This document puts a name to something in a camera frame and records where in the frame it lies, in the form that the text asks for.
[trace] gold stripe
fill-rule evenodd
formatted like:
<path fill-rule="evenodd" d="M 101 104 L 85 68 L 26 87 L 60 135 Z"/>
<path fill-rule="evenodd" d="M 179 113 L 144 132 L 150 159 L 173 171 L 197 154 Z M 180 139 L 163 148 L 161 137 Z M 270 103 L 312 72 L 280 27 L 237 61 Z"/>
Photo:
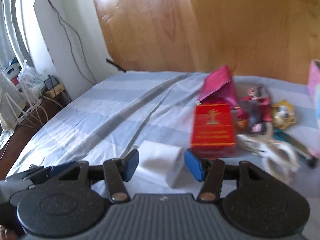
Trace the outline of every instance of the gold stripe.
<path fill-rule="evenodd" d="M 202 145 L 236 145 L 236 143 L 191 143 L 191 146 L 202 146 Z"/>
<path fill-rule="evenodd" d="M 227 106 L 228 104 L 201 104 L 201 105 L 197 105 L 197 106 Z"/>

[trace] metal screw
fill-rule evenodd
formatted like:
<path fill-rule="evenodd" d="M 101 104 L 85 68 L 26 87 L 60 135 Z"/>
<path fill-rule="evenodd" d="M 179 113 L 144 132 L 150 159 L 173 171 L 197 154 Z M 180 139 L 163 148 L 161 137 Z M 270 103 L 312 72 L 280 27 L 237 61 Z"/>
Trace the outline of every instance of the metal screw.
<path fill-rule="evenodd" d="M 213 201 L 215 200 L 216 195 L 211 192 L 204 192 L 200 195 L 202 201 Z"/>
<path fill-rule="evenodd" d="M 111 198 L 113 201 L 120 202 L 120 201 L 125 201 L 128 198 L 128 195 L 123 192 L 118 192 L 118 193 L 114 193 Z"/>

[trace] red box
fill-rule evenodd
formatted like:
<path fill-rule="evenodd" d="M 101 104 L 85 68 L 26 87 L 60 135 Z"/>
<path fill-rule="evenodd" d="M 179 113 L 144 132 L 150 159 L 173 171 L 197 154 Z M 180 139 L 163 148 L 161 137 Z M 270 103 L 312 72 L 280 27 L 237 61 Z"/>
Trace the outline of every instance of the red box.
<path fill-rule="evenodd" d="M 227 103 L 222 101 L 196 106 L 190 146 L 202 158 L 235 155 L 235 133 Z"/>

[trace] bed sheet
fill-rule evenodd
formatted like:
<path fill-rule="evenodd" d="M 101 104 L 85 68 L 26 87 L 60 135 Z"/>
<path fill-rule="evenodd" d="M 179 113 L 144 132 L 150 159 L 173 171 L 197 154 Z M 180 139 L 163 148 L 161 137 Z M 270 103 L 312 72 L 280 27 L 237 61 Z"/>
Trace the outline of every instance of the bed sheet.
<path fill-rule="evenodd" d="M 187 148 L 192 130 L 195 100 L 207 73 L 132 72 L 114 75 L 95 85 L 52 118 L 30 140 L 8 175 L 27 170 L 31 164 L 50 166 L 86 160 L 90 165 L 122 157 L 144 140 Z M 312 149 L 319 150 L 319 131 L 307 87 L 284 81 L 234 77 L 239 98 L 254 84 L 270 88 L 273 101 L 288 99 L 295 106 L 297 124 L 287 131 Z M 224 159 L 227 164 L 248 160 L 261 166 L 261 159 L 241 152 L 241 157 Z M 201 183 L 183 169 L 175 189 L 165 188 L 133 176 L 126 183 L 135 193 L 182 193 L 197 195 Z M 307 198 L 320 197 L 320 168 L 304 163 L 291 187 Z M 235 187 L 224 183 L 222 195 Z M 105 186 L 93 186 L 105 196 Z"/>

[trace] scissors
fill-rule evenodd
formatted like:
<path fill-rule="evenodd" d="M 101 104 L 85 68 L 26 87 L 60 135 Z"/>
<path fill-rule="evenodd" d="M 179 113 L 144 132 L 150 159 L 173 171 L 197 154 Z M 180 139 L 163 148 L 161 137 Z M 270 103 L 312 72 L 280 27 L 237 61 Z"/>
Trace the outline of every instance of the scissors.
<path fill-rule="evenodd" d="M 278 141 L 273 138 L 273 126 L 267 122 L 267 132 L 264 135 L 252 136 L 249 134 L 237 134 L 237 144 L 253 154 L 262 157 L 264 169 L 276 179 L 289 183 L 291 181 L 290 172 L 297 172 L 299 169 L 297 154 L 290 144 Z M 282 170 L 282 174 L 272 166 L 277 164 Z"/>

